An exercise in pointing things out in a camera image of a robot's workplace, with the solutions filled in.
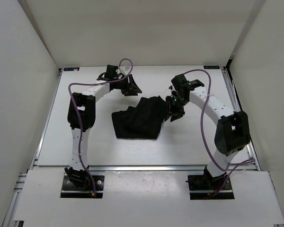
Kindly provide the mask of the black pleated skirt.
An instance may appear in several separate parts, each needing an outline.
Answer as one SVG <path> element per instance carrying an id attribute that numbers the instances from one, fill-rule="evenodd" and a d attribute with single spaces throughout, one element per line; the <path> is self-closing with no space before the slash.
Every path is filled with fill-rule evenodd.
<path id="1" fill-rule="evenodd" d="M 112 113 L 118 139 L 156 140 L 167 115 L 166 102 L 160 96 L 142 97 L 136 107 Z"/>

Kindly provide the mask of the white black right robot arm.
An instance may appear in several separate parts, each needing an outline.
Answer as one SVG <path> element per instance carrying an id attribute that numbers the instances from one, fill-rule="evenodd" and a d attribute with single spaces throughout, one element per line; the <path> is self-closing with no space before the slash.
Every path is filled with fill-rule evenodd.
<path id="1" fill-rule="evenodd" d="M 250 143 L 249 120 L 244 111 L 236 112 L 228 108 L 211 95 L 210 88 L 201 81 L 188 81 L 184 74 L 175 76 L 172 81 L 173 90 L 166 97 L 166 119 L 175 121 L 185 115 L 184 107 L 188 103 L 201 109 L 200 127 L 204 137 L 204 116 L 207 115 L 216 126 L 214 144 L 215 153 L 210 153 L 211 162 L 206 166 L 203 183 L 208 189 L 220 184 L 220 176 L 228 170 L 237 153 Z"/>

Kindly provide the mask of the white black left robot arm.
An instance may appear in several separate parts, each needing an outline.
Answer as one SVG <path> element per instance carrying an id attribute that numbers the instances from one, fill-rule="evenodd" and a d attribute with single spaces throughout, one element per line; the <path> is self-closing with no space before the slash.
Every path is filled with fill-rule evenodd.
<path id="1" fill-rule="evenodd" d="M 71 83 L 68 85 L 70 105 L 67 121 L 72 132 L 72 158 L 67 175 L 75 174 L 73 183 L 79 189 L 89 186 L 90 178 L 85 175 L 89 171 L 88 140 L 90 129 L 96 121 L 96 103 L 113 90 L 120 90 L 124 96 L 136 96 L 142 91 L 132 76 L 133 66 L 107 65 L 106 72 L 97 80 L 100 83 Z"/>

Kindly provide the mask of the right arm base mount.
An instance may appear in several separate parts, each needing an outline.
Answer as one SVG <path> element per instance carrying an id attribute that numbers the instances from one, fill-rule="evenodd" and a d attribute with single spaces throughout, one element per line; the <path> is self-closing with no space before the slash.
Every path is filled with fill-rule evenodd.
<path id="1" fill-rule="evenodd" d="M 227 173 L 212 177 L 205 167 L 201 175 L 188 175 L 186 183 L 189 187 L 190 200 L 235 199 L 231 180 Z"/>

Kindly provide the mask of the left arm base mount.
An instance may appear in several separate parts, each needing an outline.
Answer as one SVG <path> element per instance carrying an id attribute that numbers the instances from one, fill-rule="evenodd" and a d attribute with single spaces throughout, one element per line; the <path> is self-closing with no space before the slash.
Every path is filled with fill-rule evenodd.
<path id="1" fill-rule="evenodd" d="M 64 177 L 60 192 L 61 198 L 102 199 L 105 183 L 104 175 L 90 175 L 85 170 L 64 169 Z"/>

